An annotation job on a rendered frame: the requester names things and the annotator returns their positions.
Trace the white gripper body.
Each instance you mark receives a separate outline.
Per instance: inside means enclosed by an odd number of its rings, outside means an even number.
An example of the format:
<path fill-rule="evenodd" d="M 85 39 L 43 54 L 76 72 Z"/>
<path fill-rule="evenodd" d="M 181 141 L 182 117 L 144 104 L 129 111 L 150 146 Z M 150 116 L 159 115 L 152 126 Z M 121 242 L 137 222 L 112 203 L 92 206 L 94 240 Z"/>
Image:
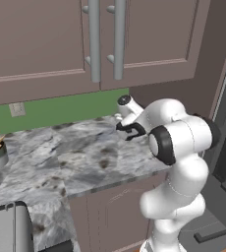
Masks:
<path fill-rule="evenodd" d="M 126 126 L 123 126 L 122 123 L 119 122 L 116 125 L 116 131 L 118 135 L 125 141 L 132 141 L 134 138 L 146 134 L 145 129 L 138 122 Z"/>

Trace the brown tall cabinet panel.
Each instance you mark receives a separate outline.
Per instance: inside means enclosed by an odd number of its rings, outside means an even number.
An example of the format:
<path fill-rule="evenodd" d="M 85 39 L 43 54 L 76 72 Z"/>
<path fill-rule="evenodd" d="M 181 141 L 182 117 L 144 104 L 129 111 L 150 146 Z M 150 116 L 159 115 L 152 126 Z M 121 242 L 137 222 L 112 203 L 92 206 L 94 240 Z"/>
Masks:
<path fill-rule="evenodd" d="M 130 88 L 142 106 L 178 99 L 190 113 L 211 118 L 226 72 L 226 0 L 211 0 L 195 76 L 189 80 Z"/>

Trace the brown base cupboard door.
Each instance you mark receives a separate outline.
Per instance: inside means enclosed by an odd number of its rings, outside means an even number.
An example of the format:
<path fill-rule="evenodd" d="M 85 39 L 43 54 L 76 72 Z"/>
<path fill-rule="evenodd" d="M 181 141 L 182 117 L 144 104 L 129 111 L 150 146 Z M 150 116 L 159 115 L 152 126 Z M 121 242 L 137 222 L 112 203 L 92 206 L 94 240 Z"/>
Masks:
<path fill-rule="evenodd" d="M 166 172 L 87 196 L 91 252 L 138 252 L 149 233 L 141 195 L 165 180 Z"/>

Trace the silver black appliance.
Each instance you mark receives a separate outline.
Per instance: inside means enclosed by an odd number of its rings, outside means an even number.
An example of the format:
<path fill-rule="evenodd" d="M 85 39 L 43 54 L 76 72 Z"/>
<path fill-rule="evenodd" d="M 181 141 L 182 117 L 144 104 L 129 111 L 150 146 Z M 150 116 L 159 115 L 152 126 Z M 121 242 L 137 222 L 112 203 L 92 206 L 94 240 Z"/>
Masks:
<path fill-rule="evenodd" d="M 32 222 L 23 201 L 0 206 L 0 252 L 34 252 Z"/>

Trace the brown wall cupboard door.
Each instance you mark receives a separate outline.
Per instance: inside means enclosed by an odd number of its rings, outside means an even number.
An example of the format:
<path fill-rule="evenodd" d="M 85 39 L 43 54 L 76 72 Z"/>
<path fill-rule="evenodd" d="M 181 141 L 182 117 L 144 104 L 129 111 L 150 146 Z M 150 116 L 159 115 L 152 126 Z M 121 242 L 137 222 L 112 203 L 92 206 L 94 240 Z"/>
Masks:
<path fill-rule="evenodd" d="M 121 0 L 126 4 L 123 78 L 114 78 L 115 0 L 100 0 L 101 88 L 104 91 L 191 79 L 211 0 Z"/>
<path fill-rule="evenodd" d="M 87 0 L 0 0 L 0 104 L 97 92 Z"/>

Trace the beige wall socket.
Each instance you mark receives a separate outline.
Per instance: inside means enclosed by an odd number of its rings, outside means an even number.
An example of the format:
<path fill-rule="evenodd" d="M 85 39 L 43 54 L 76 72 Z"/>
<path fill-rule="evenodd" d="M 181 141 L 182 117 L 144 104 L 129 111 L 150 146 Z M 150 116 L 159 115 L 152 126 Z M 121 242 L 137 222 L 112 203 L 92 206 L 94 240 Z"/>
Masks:
<path fill-rule="evenodd" d="M 22 102 L 10 103 L 10 112 L 12 117 L 25 116 L 25 105 Z"/>

